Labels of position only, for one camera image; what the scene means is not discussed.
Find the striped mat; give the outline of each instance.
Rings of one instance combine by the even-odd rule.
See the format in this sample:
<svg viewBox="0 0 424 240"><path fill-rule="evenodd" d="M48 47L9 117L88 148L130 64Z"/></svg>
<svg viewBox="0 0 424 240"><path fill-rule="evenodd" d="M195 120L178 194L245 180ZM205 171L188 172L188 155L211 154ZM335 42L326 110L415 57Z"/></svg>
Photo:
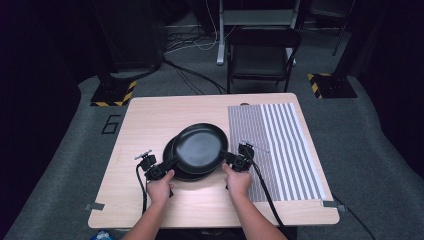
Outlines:
<svg viewBox="0 0 424 240"><path fill-rule="evenodd" d="M239 143L254 145L259 166L273 201L325 199L322 182L305 140L293 103L229 106L230 151ZM265 202L257 174L249 197Z"/></svg>

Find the chair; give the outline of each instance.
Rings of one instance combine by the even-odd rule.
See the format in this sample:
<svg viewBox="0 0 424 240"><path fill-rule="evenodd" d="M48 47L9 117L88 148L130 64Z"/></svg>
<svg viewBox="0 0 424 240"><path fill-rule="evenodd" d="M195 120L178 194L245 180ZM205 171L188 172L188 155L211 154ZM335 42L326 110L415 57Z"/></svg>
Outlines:
<svg viewBox="0 0 424 240"><path fill-rule="evenodd" d="M339 38L333 51L333 56L337 54L337 49L346 29L349 16L352 12L355 0L306 0L299 7L299 17L296 29L301 30L307 16L317 19L329 19L335 21L339 26Z"/></svg>
<svg viewBox="0 0 424 240"><path fill-rule="evenodd" d="M227 92L233 79L285 81L287 92L294 56L302 38L292 28L239 27L227 37ZM291 48L287 56L286 48Z"/></svg>

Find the cable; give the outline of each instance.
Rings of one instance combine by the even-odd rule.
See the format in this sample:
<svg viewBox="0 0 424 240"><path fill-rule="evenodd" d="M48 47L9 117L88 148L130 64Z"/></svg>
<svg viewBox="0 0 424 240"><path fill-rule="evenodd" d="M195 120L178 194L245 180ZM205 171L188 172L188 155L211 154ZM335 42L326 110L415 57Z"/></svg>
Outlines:
<svg viewBox="0 0 424 240"><path fill-rule="evenodd" d="M202 90L200 90L198 87L196 87L196 85L194 85L190 79L178 68L175 68L175 71L177 71L178 75L180 75L180 77L183 79L184 83L196 94L199 95L195 89L197 89L197 91L199 91L201 94L205 95L204 92L202 92Z"/></svg>
<svg viewBox="0 0 424 240"><path fill-rule="evenodd" d="M243 9L243 1L244 0L240 1L240 10ZM224 39L227 39L227 37L230 36L230 34L234 31L235 28L236 28L236 25L234 25L233 28L231 28L231 31L227 34L227 36L224 37Z"/></svg>
<svg viewBox="0 0 424 240"><path fill-rule="evenodd" d="M171 62L171 61L169 61L169 60L167 60L167 59L163 59L163 62L165 63L165 64L168 64L169 66L171 66L171 67L174 67L174 68L176 68L176 69L179 69L179 70L181 70L181 71L184 71L184 72L187 72L187 73L190 73L190 74L192 74L192 75L194 75L194 76L197 76L197 77L199 77L199 78L203 78L203 79L205 79L206 81L208 81L208 82L210 82L210 83L212 83L217 89L218 89L218 91L219 91L219 94L222 94L222 91L221 91L221 89L222 90L224 90L225 92L227 92L227 89L225 89L224 87L222 87L221 85L219 85L217 82L215 82L215 81L213 81L212 79L210 79L210 78L208 78L208 77L206 77L206 76L204 76L204 75L202 75L202 74L200 74L200 73L197 73L197 72L194 72L194 71L192 71L192 70L189 70L189 69L186 69L186 68L183 68L183 67L180 67L180 66L178 66L178 65L175 65L173 62Z"/></svg>
<svg viewBox="0 0 424 240"><path fill-rule="evenodd" d="M169 53L172 53L172 52L175 52L175 51L178 51L178 50L182 50L182 49L185 49L185 48L192 48L192 47L198 47L198 46L207 46L207 45L212 45L212 44L215 44L215 43L217 43L217 42L213 42L213 43L205 43L205 44L198 44L198 45L192 45L192 46L185 46L185 47L180 47L180 48L177 48L177 49L174 49L174 50L168 51L168 52L166 52L165 54L169 54Z"/></svg>
<svg viewBox="0 0 424 240"><path fill-rule="evenodd" d="M205 3L206 3L206 8L208 9L209 18L211 19L211 22L212 22L213 30L215 32L215 40L213 41L212 46L210 46L209 48L201 48L201 46L199 44L197 44L197 42L194 42L194 44L196 44L196 46L199 47L203 51L211 50L215 46L215 44L217 43L217 40L218 40L218 33L216 31L215 23L213 22L213 19L212 19L211 11L209 10L208 0L205 0Z"/></svg>
<svg viewBox="0 0 424 240"><path fill-rule="evenodd" d="M116 80L116 81L120 81L120 82L131 82L131 81L135 81L135 80L139 80L141 78L147 77L150 74L156 72L158 69L160 68L160 64L154 65L153 67L149 68L149 70L145 73L140 73L131 77L125 77L125 78L117 78L117 77L113 77L112 79Z"/></svg>
<svg viewBox="0 0 424 240"><path fill-rule="evenodd" d="M269 194L265 181L262 178L262 173L261 173L261 170L259 169L259 166L255 162L253 162L253 160L252 160L252 163L253 163L253 168L255 169L256 174L259 177L259 181L261 182L262 189L265 192L265 196L266 196L266 199L268 200L269 206L271 207L272 213L274 214L274 217L277 220L278 225L280 226L281 232L287 237L288 240L292 240L292 239L295 240L296 238L293 237L293 235L287 230L287 227L284 226L283 222L280 219L280 216L278 216L277 210L275 209L274 203L272 202L271 195Z"/></svg>
<svg viewBox="0 0 424 240"><path fill-rule="evenodd" d="M194 29L198 29L198 33L196 37L192 37L192 38L187 38L184 39L183 35L193 35L193 33L191 33ZM178 48L180 46L183 46L186 43L193 43L195 41L203 41L206 38L205 34L201 34L199 31L199 27L193 27L189 32L187 33L171 33L168 35L168 41L171 41L170 43L168 43L168 46L166 47L166 50L174 50L175 48Z"/></svg>
<svg viewBox="0 0 424 240"><path fill-rule="evenodd" d="M344 205L345 206L345 208L346 208L346 210L350 213L350 214L352 214L352 216L359 222L359 224L361 224L362 225L362 227L365 229L365 231L367 231L367 233L370 235L370 237L372 238L372 239L376 239L375 238L375 236L374 236L374 234L371 232L371 230L365 225L365 223L361 220L361 219L359 219L359 217L358 216L356 216L356 214L350 209L350 208L348 208L336 195L334 195L334 193L331 193L331 195L333 195L333 198L334 199L336 199L336 201L338 201L341 205Z"/></svg>
<svg viewBox="0 0 424 240"><path fill-rule="evenodd" d="M139 167L141 167L141 163L137 165L137 167L135 168L135 171L137 173L138 182L140 183L141 189L143 190L143 210L142 210L142 214L144 214L144 212L146 211L146 206L147 206L147 192L146 192L146 189L144 188L143 182L141 181L140 173L138 172Z"/></svg>

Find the hand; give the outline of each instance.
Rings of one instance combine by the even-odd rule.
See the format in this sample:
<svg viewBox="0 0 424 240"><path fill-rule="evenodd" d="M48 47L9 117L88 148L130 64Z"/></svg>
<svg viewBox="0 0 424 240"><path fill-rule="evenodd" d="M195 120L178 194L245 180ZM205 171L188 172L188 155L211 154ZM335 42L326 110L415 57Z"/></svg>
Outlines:
<svg viewBox="0 0 424 240"><path fill-rule="evenodd" d="M249 172L235 172L226 163L222 165L222 169L228 175L224 180L230 197L247 197L250 184L252 184L252 175Z"/></svg>
<svg viewBox="0 0 424 240"><path fill-rule="evenodd" d="M168 204L169 191L174 187L174 185L169 182L174 177L174 174L175 171L170 170L162 179L147 183L147 193L152 200L152 204Z"/></svg>

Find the black frying pan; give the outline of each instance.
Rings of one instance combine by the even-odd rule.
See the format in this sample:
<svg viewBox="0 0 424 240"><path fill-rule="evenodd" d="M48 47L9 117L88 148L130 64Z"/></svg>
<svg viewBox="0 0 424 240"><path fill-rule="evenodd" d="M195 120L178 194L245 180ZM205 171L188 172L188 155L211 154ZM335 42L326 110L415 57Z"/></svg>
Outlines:
<svg viewBox="0 0 424 240"><path fill-rule="evenodd" d="M178 158L177 167L190 174L213 171L223 160L220 153L227 150L227 136L219 127L209 123L185 128L172 145L173 155Z"/></svg>
<svg viewBox="0 0 424 240"><path fill-rule="evenodd" d="M175 140L175 137L172 138L171 141L168 142L168 144L166 144L166 147L165 147L165 150L163 151L163 156L162 156L164 161L170 160L174 157L174 154L172 153L172 145L174 144L174 140ZM180 179L186 182L194 182L194 181L200 180L202 178L207 177L209 174L213 172L213 171L210 171L208 173L203 173L203 174L186 173L182 171L176 164L172 166L172 169L175 170L174 177L176 179Z"/></svg>

